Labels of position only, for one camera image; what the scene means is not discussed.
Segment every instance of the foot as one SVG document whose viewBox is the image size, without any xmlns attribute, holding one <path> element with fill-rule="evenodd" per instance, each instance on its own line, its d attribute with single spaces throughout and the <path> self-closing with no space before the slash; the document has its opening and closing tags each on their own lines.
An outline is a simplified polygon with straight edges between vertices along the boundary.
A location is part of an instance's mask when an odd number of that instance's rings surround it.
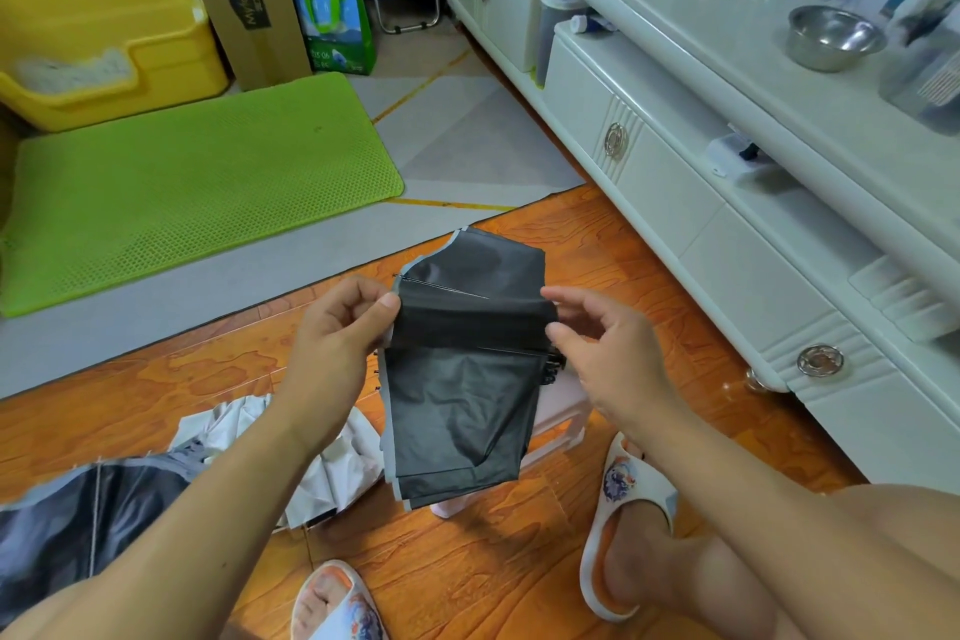
<svg viewBox="0 0 960 640">
<path fill-rule="evenodd" d="M 310 640 L 320 625 L 330 617 L 330 613 L 342 603 L 350 587 L 332 572 L 320 572 L 310 582 L 310 586 L 300 595 L 299 604 L 294 610 L 291 626 L 293 640 Z"/>
<path fill-rule="evenodd" d="M 626 449 L 643 460 L 642 450 L 633 443 Z M 665 590 L 659 571 L 662 549 L 672 541 L 666 516 L 649 500 L 632 500 L 617 514 L 616 533 L 604 557 L 606 590 L 625 607 L 657 602 Z"/>
</svg>

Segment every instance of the green mat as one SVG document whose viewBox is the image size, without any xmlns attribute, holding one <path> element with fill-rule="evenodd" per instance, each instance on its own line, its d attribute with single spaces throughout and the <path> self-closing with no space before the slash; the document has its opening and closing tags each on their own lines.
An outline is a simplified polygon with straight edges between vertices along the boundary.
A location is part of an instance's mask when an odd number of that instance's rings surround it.
<svg viewBox="0 0 960 640">
<path fill-rule="evenodd" d="M 340 73 L 27 139 L 0 235 L 0 312 L 27 314 L 402 192 Z"/>
</svg>

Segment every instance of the slipper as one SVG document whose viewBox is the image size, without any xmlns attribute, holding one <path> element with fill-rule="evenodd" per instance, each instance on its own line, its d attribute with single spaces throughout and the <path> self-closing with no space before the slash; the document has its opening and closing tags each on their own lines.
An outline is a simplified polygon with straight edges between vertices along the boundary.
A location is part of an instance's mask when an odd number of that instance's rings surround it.
<svg viewBox="0 0 960 640">
<path fill-rule="evenodd" d="M 333 612 L 327 615 L 319 627 L 310 635 L 310 640 L 388 640 L 383 628 L 374 598 L 370 596 L 360 574 L 354 567 L 339 559 L 325 561 L 311 573 L 300 591 L 296 594 L 293 615 L 290 618 L 290 638 L 293 640 L 294 624 L 297 622 L 297 609 L 310 586 L 322 574 L 330 575 L 334 580 L 348 587 L 346 596 Z"/>
<path fill-rule="evenodd" d="M 630 455 L 625 447 L 626 442 L 624 434 L 618 432 L 606 452 L 600 500 L 580 560 L 580 591 L 583 599 L 593 614 L 611 623 L 622 623 L 633 617 L 639 609 L 617 602 L 604 582 L 603 564 L 617 533 L 620 518 L 618 509 L 632 501 L 656 504 L 666 516 L 671 535 L 673 517 L 677 513 L 677 489 L 673 483 L 649 463 Z"/>
</svg>

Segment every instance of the round metal knob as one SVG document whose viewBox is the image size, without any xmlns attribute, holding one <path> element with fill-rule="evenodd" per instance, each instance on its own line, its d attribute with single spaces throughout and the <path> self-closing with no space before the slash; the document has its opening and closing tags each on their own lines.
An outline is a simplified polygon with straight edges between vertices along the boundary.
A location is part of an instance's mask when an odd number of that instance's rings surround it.
<svg viewBox="0 0 960 640">
<path fill-rule="evenodd" d="M 627 130 L 618 122 L 614 122 L 606 128 L 606 136 L 603 138 L 603 149 L 607 155 L 614 160 L 623 157 L 627 149 Z"/>
<path fill-rule="evenodd" d="M 844 356 L 830 344 L 814 344 L 797 356 L 797 369 L 807 377 L 830 377 L 843 369 Z"/>
</svg>

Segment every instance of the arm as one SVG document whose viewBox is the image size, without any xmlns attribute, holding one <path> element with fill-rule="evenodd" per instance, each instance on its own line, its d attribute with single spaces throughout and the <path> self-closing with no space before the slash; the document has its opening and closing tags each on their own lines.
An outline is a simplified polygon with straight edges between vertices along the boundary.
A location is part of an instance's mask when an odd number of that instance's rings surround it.
<svg viewBox="0 0 960 640">
<path fill-rule="evenodd" d="M 278 394 L 38 638 L 216 637 L 307 466 L 340 433 L 400 299 L 368 279 L 310 306 Z"/>
<path fill-rule="evenodd" d="M 647 452 L 807 637 L 956 636 L 960 584 L 693 414 L 642 315 L 584 289 L 543 295 L 564 322 L 547 334 L 597 410 Z"/>
</svg>

